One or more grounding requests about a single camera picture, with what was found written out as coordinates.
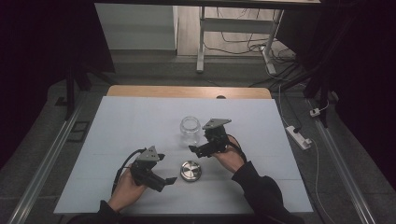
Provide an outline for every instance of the white table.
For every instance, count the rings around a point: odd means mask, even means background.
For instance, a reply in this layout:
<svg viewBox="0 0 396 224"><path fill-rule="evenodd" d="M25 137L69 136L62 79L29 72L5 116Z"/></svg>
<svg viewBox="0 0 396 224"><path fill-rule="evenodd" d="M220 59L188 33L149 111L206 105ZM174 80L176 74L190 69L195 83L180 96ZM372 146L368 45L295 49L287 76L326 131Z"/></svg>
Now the white table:
<svg viewBox="0 0 396 224"><path fill-rule="evenodd" d="M55 213L92 213L108 200L116 171L133 151L155 146L165 154L153 172L177 176L162 192L148 189L123 213L137 216L251 214L232 174L214 158L198 159L180 144L179 123L195 116L232 119L225 125L260 175L271 176L291 212L312 212L276 103L270 99L198 99L104 97ZM202 137L200 145L205 143ZM203 174L193 183L179 176L184 161L201 164Z"/></svg>

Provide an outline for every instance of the clear glass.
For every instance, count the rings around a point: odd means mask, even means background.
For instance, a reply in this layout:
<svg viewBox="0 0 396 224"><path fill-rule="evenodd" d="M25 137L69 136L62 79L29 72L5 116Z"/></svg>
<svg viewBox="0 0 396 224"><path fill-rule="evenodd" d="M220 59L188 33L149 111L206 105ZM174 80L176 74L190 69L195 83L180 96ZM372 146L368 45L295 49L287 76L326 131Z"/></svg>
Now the clear glass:
<svg viewBox="0 0 396 224"><path fill-rule="evenodd" d="M184 118L180 123L181 143L184 147L197 146L200 140L201 124L193 116Z"/></svg>

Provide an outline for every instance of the round metal tin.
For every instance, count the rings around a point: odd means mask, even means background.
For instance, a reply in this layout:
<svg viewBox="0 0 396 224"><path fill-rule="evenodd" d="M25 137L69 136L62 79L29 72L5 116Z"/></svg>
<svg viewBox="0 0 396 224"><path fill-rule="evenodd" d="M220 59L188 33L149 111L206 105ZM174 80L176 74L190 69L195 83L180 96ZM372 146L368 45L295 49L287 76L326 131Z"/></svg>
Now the round metal tin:
<svg viewBox="0 0 396 224"><path fill-rule="evenodd" d="M180 168L181 177L188 182L197 181L201 173L201 166L196 161L185 161Z"/></svg>

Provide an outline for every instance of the wall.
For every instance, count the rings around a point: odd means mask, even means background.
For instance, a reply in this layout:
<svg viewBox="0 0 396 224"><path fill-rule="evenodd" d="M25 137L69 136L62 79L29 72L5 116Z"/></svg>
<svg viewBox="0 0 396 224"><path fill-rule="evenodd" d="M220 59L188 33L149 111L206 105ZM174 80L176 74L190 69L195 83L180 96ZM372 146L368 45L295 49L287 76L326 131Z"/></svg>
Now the wall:
<svg viewBox="0 0 396 224"><path fill-rule="evenodd" d="M110 49L176 49L174 7L95 4Z"/></svg>

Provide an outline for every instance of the dark background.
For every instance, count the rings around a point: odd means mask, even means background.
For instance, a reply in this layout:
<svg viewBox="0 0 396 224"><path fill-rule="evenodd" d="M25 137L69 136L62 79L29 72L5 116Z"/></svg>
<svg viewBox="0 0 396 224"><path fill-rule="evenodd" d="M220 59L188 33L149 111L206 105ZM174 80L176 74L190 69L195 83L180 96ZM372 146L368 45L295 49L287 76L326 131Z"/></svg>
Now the dark background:
<svg viewBox="0 0 396 224"><path fill-rule="evenodd" d="M338 0L327 0L338 4ZM336 111L396 189L396 6L367 0L361 7L328 12L286 11L277 38L306 70L320 61L347 15L348 29L325 70L339 97Z"/></svg>
<svg viewBox="0 0 396 224"><path fill-rule="evenodd" d="M81 63L114 71L94 4L72 3L0 3L1 167L35 122L49 86Z"/></svg>

